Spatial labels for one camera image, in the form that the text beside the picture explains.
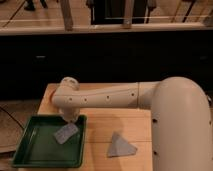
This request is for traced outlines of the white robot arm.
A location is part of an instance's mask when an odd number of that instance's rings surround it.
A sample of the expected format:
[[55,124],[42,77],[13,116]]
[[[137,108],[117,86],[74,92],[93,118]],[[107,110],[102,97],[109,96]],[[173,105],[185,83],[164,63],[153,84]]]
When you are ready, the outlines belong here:
[[151,111],[153,171],[213,171],[213,115],[204,90],[185,77],[81,90],[65,77],[52,104],[66,121],[81,108],[140,108]]

